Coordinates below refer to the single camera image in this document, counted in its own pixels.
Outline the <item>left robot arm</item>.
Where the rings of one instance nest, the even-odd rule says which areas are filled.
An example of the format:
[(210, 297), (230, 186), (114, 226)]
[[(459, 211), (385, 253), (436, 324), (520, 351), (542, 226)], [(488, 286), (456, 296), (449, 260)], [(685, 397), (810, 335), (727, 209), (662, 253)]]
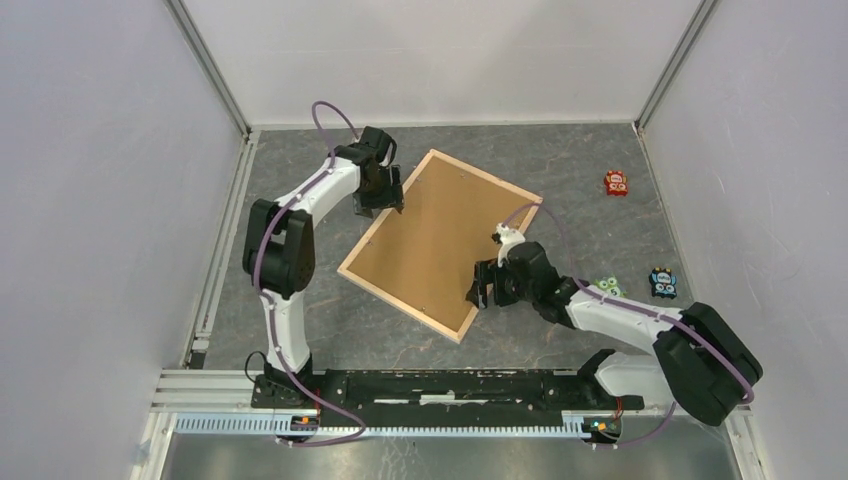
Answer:
[(290, 407), (314, 394), (311, 353), (305, 336), (304, 291), (316, 268), (315, 226), (349, 199), (356, 215), (404, 208), (396, 141), (367, 126), (349, 145), (334, 147), (321, 167), (276, 200), (257, 200), (250, 209), (242, 266), (265, 313), (268, 352), (264, 377), (276, 384)]

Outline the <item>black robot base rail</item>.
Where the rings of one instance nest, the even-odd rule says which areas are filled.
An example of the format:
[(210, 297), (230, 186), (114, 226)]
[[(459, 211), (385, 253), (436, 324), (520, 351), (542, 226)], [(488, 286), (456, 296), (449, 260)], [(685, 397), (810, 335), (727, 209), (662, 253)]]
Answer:
[(258, 372), (167, 370), (151, 405), (173, 430), (268, 436), (306, 447), (370, 438), (564, 438), (618, 448), (623, 423), (667, 426), (681, 403), (646, 391), (615, 397), (557, 370), (328, 370), (304, 394)]

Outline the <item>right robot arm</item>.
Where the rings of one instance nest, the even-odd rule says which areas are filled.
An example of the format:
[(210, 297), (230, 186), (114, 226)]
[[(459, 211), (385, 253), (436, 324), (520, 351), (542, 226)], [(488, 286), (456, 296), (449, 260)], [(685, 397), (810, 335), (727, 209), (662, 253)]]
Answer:
[(759, 360), (712, 306), (661, 308), (612, 296), (560, 274), (545, 249), (523, 241), (473, 267), (467, 301), (479, 309), (530, 304), (545, 321), (635, 347), (659, 367), (671, 399), (704, 424), (720, 425), (755, 398)]

